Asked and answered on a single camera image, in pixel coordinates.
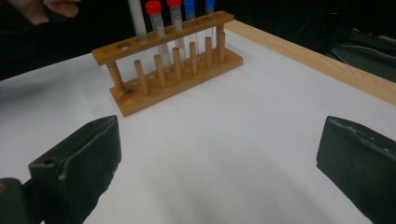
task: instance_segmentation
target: white table surface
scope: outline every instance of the white table surface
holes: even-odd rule
[[[239,35],[226,41],[244,65],[128,118],[91,54],[1,81],[0,177],[25,182],[28,163],[116,114],[122,161],[85,223],[371,223],[316,167],[318,144],[327,116],[396,139],[396,107]],[[134,59],[153,68],[154,51],[119,60],[124,80]]]

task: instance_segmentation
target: test tube rack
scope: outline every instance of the test tube rack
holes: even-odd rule
[[[217,11],[212,19],[207,16],[195,19],[195,24],[183,22],[183,30],[175,31],[173,26],[165,27],[165,36],[148,33],[147,42],[138,42],[137,37],[128,38],[92,51],[99,65],[106,65],[114,82],[110,92],[124,117],[157,104],[182,91],[199,85],[243,64],[243,58],[225,48],[224,23],[233,20],[233,15]],[[212,47],[211,37],[205,38],[205,52],[197,54],[194,42],[190,42],[190,58],[180,61],[178,48],[173,48],[174,63],[165,72],[161,56],[154,56],[156,71],[145,74],[140,60],[134,61],[137,78],[124,82],[116,60],[146,49],[196,34],[216,27],[217,45]]]

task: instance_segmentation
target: wooden edge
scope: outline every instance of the wooden edge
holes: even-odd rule
[[[305,64],[360,91],[369,93],[389,104],[396,105],[396,83],[394,82],[377,77],[359,68],[340,63],[325,55],[303,48],[240,21],[230,21],[224,25],[226,29],[233,33],[278,52],[296,62]]]
[[[128,38],[119,42],[94,49],[92,55],[99,65],[112,63],[118,59],[138,53],[140,51],[157,47],[161,44],[179,39],[181,37],[198,33],[205,29],[222,25],[225,22],[232,21],[233,14],[225,11],[217,11],[213,15],[213,20],[208,20],[207,16],[196,18],[196,24],[191,25],[189,21],[183,21],[183,30],[175,31],[173,26],[165,27],[165,36],[157,36],[155,32],[148,32],[148,41],[140,43],[137,37]]]

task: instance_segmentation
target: dark background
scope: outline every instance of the dark background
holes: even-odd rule
[[[170,25],[166,1],[163,19]],[[196,16],[205,14],[205,0],[195,0]],[[0,62],[1,79],[13,77],[52,63],[90,53],[110,43],[134,36],[127,0],[82,0],[79,14],[63,23],[48,23],[33,29],[35,50],[29,55]],[[352,28],[375,35],[396,36],[394,0],[218,0],[216,10],[225,10],[241,22],[323,53]],[[151,30],[146,16],[148,31]],[[23,48],[25,42],[16,48]]]

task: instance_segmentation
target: test tube cap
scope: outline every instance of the test tube cap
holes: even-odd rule
[[[148,1],[146,4],[146,11],[148,14],[157,14],[163,11],[160,1]]]
[[[181,0],[166,0],[169,7],[178,7],[181,5]]]
[[[186,13],[187,14],[192,14],[195,13],[195,4],[194,4],[194,0],[185,0],[183,2],[184,4],[184,9],[186,9]]]

